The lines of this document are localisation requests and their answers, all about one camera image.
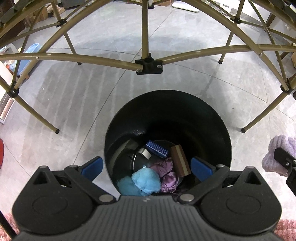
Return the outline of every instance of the blue box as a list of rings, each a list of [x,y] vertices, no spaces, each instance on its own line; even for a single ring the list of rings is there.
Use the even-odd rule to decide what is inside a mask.
[[[152,152],[153,154],[165,159],[168,157],[168,150],[157,145],[153,141],[148,141],[146,144],[147,149]]]

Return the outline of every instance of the lavender towel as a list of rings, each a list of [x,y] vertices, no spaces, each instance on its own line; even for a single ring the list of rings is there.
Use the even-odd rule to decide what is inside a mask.
[[[152,170],[156,171],[160,178],[162,178],[160,191],[164,193],[173,193],[177,189],[178,176],[173,171],[173,160],[167,158],[164,161],[161,160],[154,163],[151,167]]]
[[[262,167],[266,172],[276,172],[281,176],[288,176],[288,171],[274,159],[274,150],[281,147],[291,156],[296,156],[296,138],[285,135],[275,136],[268,146],[268,153],[262,160]]]

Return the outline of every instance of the blue plush toy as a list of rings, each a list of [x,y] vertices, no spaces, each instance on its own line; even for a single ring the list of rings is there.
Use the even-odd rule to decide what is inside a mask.
[[[143,167],[131,177],[122,178],[117,186],[125,196],[149,196],[160,191],[160,178],[156,171]]]

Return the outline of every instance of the curved metal pole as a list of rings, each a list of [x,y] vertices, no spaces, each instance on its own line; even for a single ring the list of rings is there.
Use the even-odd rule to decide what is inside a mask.
[[[214,1],[212,1],[212,0],[207,0],[207,1],[210,2],[211,4],[213,4],[216,8],[220,9],[222,12],[224,12],[226,15],[228,15],[231,19],[234,19],[234,16],[233,15],[231,15],[224,8],[222,8],[221,6],[219,6],[218,4],[216,4]]]
[[[46,52],[52,45],[55,44],[58,39],[60,39],[61,36],[63,36],[67,31],[69,31],[73,26],[75,26],[78,22],[80,22],[82,19],[84,19],[86,16],[93,13],[98,8],[104,6],[105,4],[109,3],[110,0],[97,0],[89,7],[86,7],[82,11],[80,11],[77,15],[75,15],[73,18],[71,18],[67,23],[63,25],[63,28],[59,29],[39,50],[39,53]],[[15,88],[18,88],[21,84],[21,82],[25,79],[26,75],[31,71],[31,69],[36,65],[38,60],[32,60],[26,69],[24,69],[22,75],[18,79]]]
[[[247,24],[247,25],[251,25],[251,26],[254,26],[254,27],[257,27],[257,28],[262,28],[262,29],[264,29],[264,27],[263,27],[262,25],[259,25],[259,24],[250,23],[250,22],[243,21],[243,20],[241,20],[241,23],[244,23],[244,24]],[[277,34],[277,35],[279,35],[279,36],[282,36],[282,37],[285,38],[285,39],[288,39],[288,40],[290,40],[290,41],[292,41],[292,42],[296,42],[296,40],[295,40],[294,38],[290,37],[289,35],[283,34],[283,33],[279,32],[279,31],[276,31],[276,30],[274,30],[274,29],[272,29],[272,28],[268,28],[268,30],[269,30],[270,32],[274,33],[274,34]]]
[[[296,47],[287,46],[287,45],[271,45],[271,44],[259,44],[257,45],[262,51],[289,51],[296,52]],[[167,57],[160,58],[158,60],[163,61],[163,65],[171,64],[187,59],[217,55],[217,54],[225,54],[225,53],[240,53],[240,52],[251,52],[252,50],[247,45],[231,45],[231,46],[222,46],[222,47],[214,47],[208,49],[200,49],[195,51],[189,51],[185,53],[179,53]]]
[[[10,29],[12,29],[15,25],[17,25],[20,21],[22,21],[25,17],[32,14],[39,8],[43,7],[45,4],[49,3],[51,0],[39,0],[33,1],[28,4],[23,10],[16,13],[16,15],[11,18],[6,24],[0,28],[0,38],[3,37]]]
[[[36,21],[37,21],[37,18],[39,18],[40,14],[41,14],[41,12],[42,12],[42,10],[43,10],[43,8],[44,8],[44,7],[42,7],[42,8],[39,10],[39,12],[37,13],[37,15],[35,16],[34,21],[33,21],[32,25],[30,26],[29,31],[31,31],[31,30],[33,29],[33,27],[34,27],[34,25],[35,25],[35,23],[36,23]],[[24,52],[24,50],[25,50],[25,48],[26,48],[26,45],[27,45],[27,43],[28,43],[28,39],[29,39],[29,37],[30,37],[30,35],[28,35],[28,36],[25,37],[25,40],[24,40],[24,42],[23,42],[23,44],[22,44],[22,48],[21,48],[21,50],[20,50],[20,53],[23,53],[23,52]],[[14,71],[14,73],[13,73],[13,77],[12,77],[12,84],[15,83],[15,80],[16,80],[16,78],[17,78],[17,73],[18,73],[18,69],[19,69],[19,67],[20,67],[20,60],[17,61],[17,64],[16,64],[16,66],[15,66],[15,71]]]
[[[30,34],[36,33],[36,32],[38,32],[38,31],[41,31],[41,30],[44,30],[44,29],[47,29],[47,28],[50,28],[50,27],[53,27],[53,26],[57,26],[58,24],[59,24],[59,23],[52,23],[52,24],[49,24],[49,25],[46,25],[46,26],[42,26],[42,27],[40,27],[40,28],[33,29],[32,31],[28,31],[28,32],[26,32],[26,33],[20,34],[20,35],[14,37],[14,38],[12,38],[12,39],[9,39],[9,40],[5,41],[4,43],[1,43],[1,44],[0,44],[0,48],[2,48],[2,47],[4,47],[4,46],[6,46],[6,45],[8,45],[8,44],[10,44],[10,43],[12,43],[12,42],[18,40],[18,39],[21,39],[21,38],[23,38],[23,37],[26,37],[26,36],[28,36],[28,35],[30,35]]]
[[[283,80],[280,73],[277,71],[276,67],[273,63],[269,60],[265,53],[254,43],[253,40],[250,39],[240,28],[238,28],[234,23],[232,23],[229,19],[225,16],[220,14],[218,11],[207,5],[206,3],[202,2],[201,0],[184,0],[184,2],[196,7],[197,9],[201,10],[205,14],[209,15],[210,17],[214,18],[219,23],[223,24],[226,28],[228,28],[231,32],[233,32],[236,36],[238,36],[244,43],[246,43],[260,58],[261,60],[267,65],[267,67],[273,72],[276,78],[279,80],[281,85],[283,86],[285,91],[288,91],[288,86]]]
[[[92,0],[88,0],[86,2],[84,2],[83,4],[81,4],[80,6],[78,6],[77,8],[75,8],[71,13],[69,13],[65,19],[67,20],[68,18],[70,18],[74,13],[76,13],[77,11],[79,11],[81,8],[83,8],[85,5],[87,5],[88,3],[90,3]]]
[[[258,47],[262,51],[289,51],[296,52],[296,47],[288,46],[288,45],[271,45],[271,44],[262,44],[258,45]],[[181,54],[176,54],[172,56],[167,56],[160,58],[158,60],[162,60],[163,64],[175,63],[178,61],[183,61],[187,59],[223,54],[223,53],[239,53],[239,52],[251,52],[252,50],[247,45],[232,45],[232,46],[222,46],[222,47],[214,47],[208,49],[200,49],[190,52],[185,52]],[[60,60],[60,61],[69,61],[69,62],[77,62],[80,61],[82,63],[88,64],[99,64],[105,65],[115,68],[128,69],[132,71],[136,71],[137,69],[143,69],[141,64],[135,64],[131,62],[111,59],[111,58],[103,58],[98,56],[88,56],[88,55],[74,55],[68,53],[23,53],[23,54],[3,54],[0,55],[0,61],[2,60],[22,60],[22,59],[36,59],[38,60]]]
[[[71,53],[17,53],[17,54],[3,54],[0,55],[1,60],[22,60],[22,59],[33,59],[33,60],[60,60],[69,62],[81,62],[87,64],[98,64],[105,65],[115,68],[128,69],[136,71],[137,69],[143,69],[143,65],[126,62],[117,59],[104,58],[98,56],[88,56],[81,54]]]
[[[263,18],[262,18],[262,16],[261,16],[261,14],[259,13],[259,11],[258,11],[257,8],[255,7],[255,5],[254,5],[250,0],[249,0],[249,3],[250,3],[250,5],[252,6],[252,8],[254,9],[255,13],[256,13],[257,16],[258,16],[258,18],[260,19],[260,22],[262,23],[262,25],[263,25],[263,27],[264,27],[264,29],[265,29],[267,35],[268,35],[268,38],[269,38],[271,44],[275,44],[274,39],[273,39],[273,37],[271,36],[271,34],[270,34],[270,32],[269,32],[269,29],[268,29],[267,25],[265,24],[265,22],[264,22],[264,20],[263,20]],[[275,54],[276,54],[277,61],[278,61],[278,63],[279,63],[279,67],[280,67],[280,69],[281,69],[281,75],[282,75],[284,81],[287,83],[287,76],[286,76],[286,73],[285,73],[285,69],[284,69],[283,63],[282,63],[282,61],[281,61],[281,56],[280,56],[280,54],[279,54],[278,51],[275,51]]]
[[[284,13],[281,9],[273,5],[268,0],[251,0],[253,3],[259,5],[260,7],[266,9],[271,12],[273,15],[277,16],[280,20],[288,24],[292,29],[296,31],[296,23],[292,18],[290,18],[286,13]]]

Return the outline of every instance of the black trash can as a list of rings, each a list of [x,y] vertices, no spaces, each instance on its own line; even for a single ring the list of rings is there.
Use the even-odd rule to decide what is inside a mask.
[[[127,143],[132,140],[132,148]],[[198,97],[175,90],[142,94],[123,106],[112,119],[105,137],[105,163],[117,182],[133,173],[133,155],[148,140],[180,144],[189,162],[199,157],[213,166],[231,164],[231,141],[220,116]],[[182,181],[195,185],[193,174]]]

